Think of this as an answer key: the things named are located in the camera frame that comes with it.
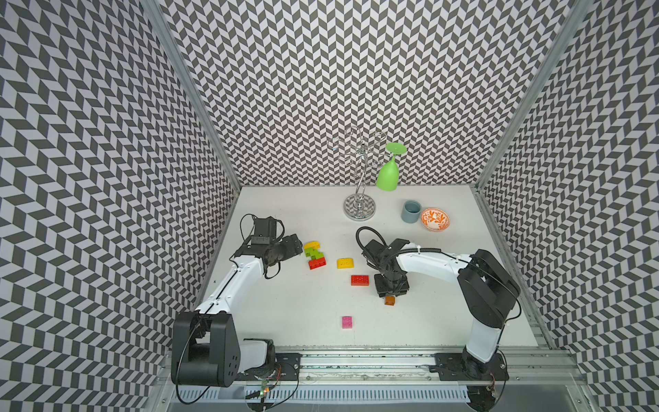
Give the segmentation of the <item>green lego brick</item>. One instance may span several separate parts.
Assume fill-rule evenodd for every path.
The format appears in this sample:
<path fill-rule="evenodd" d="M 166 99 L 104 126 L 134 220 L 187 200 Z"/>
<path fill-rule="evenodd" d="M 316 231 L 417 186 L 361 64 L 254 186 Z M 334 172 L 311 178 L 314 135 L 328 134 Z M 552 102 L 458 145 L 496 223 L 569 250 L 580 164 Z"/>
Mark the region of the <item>green lego brick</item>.
<path fill-rule="evenodd" d="M 310 260 L 318 260 L 324 258 L 324 254 L 320 252 L 319 249 L 307 248 L 304 250 L 304 252 L 305 252 L 305 256 Z"/>

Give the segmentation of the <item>yellow long lego brick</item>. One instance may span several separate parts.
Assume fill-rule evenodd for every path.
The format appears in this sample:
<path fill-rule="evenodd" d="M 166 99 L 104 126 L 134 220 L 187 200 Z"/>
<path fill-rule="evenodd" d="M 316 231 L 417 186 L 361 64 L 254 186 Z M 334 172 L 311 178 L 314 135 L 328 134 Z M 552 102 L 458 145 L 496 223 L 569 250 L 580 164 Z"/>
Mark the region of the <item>yellow long lego brick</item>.
<path fill-rule="evenodd" d="M 304 245 L 305 249 L 314 249 L 314 250 L 319 250 L 321 247 L 320 243 L 318 241 L 312 241 L 308 242 Z"/>

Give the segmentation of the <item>red long lego brick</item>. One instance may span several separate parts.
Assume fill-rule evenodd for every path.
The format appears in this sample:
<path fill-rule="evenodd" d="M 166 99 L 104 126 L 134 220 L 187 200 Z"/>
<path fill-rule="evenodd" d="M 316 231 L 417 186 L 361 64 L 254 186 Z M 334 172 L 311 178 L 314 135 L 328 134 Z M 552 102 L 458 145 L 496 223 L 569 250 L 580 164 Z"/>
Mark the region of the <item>red long lego brick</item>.
<path fill-rule="evenodd" d="M 350 278 L 350 283 L 355 287 L 368 287 L 370 284 L 370 277 L 365 275 L 353 275 Z"/>
<path fill-rule="evenodd" d="M 326 264 L 327 264 L 327 262 L 326 262 L 326 259 L 324 257 L 319 257 L 318 259 L 311 259 L 308 262 L 308 266 L 309 266 L 310 270 L 318 269 L 320 267 L 326 266 Z"/>

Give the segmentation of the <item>red long lego brick front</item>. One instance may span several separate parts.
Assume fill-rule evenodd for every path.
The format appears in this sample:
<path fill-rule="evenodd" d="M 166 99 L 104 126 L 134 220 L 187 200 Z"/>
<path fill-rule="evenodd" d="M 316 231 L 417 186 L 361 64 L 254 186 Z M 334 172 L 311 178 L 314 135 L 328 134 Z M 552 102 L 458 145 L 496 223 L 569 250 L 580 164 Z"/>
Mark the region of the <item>red long lego brick front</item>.
<path fill-rule="evenodd" d="M 353 275 L 350 278 L 350 283 L 355 287 L 368 287 L 370 284 L 370 277 L 365 275 Z"/>

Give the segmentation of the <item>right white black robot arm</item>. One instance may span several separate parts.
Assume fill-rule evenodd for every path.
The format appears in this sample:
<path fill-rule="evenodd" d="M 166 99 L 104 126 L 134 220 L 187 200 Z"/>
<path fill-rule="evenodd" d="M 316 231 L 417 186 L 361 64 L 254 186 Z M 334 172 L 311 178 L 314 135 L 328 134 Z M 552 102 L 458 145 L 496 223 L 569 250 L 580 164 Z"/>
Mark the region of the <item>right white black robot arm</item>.
<path fill-rule="evenodd" d="M 409 291 L 408 274 L 430 276 L 458 284 L 473 318 L 463 364 L 483 369 L 494 358 L 511 310 L 518 304 L 519 286 L 492 253 L 452 254 L 397 239 L 390 245 L 371 240 L 359 243 L 374 276 L 379 297 Z"/>

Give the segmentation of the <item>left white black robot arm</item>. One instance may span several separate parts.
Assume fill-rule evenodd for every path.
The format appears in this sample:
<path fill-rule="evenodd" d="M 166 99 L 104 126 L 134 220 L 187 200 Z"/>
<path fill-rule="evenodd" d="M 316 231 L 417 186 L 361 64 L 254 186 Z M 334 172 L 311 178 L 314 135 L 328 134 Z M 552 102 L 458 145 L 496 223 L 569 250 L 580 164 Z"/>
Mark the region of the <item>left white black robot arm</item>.
<path fill-rule="evenodd" d="M 241 374 L 269 377 L 276 370 L 270 339 L 239 339 L 233 312 L 270 264 L 303 252 L 295 234 L 269 245 L 246 241 L 232 257 L 233 266 L 216 290 L 196 309 L 182 312 L 173 324 L 171 379 L 179 386 L 228 387 Z"/>

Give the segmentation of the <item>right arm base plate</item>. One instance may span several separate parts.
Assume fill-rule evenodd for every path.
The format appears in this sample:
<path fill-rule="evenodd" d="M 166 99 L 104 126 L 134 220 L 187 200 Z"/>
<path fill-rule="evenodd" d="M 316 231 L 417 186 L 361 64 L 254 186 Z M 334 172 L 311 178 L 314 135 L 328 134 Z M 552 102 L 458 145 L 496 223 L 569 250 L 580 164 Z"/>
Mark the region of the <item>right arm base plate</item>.
<path fill-rule="evenodd" d="M 467 352 L 437 353 L 429 367 L 442 381 L 508 381 L 510 375 L 504 357 L 495 353 L 489 362 L 481 362 Z"/>

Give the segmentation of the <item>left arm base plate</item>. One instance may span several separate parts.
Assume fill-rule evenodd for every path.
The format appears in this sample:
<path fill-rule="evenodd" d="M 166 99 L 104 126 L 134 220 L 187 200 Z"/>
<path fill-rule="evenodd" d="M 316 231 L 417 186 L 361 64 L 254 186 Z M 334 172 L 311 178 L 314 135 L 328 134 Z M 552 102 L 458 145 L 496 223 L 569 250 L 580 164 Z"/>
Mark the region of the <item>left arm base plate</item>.
<path fill-rule="evenodd" d="M 297 381 L 300 372 L 300 353 L 275 353 L 266 358 L 261 367 L 238 374 L 237 381 Z"/>

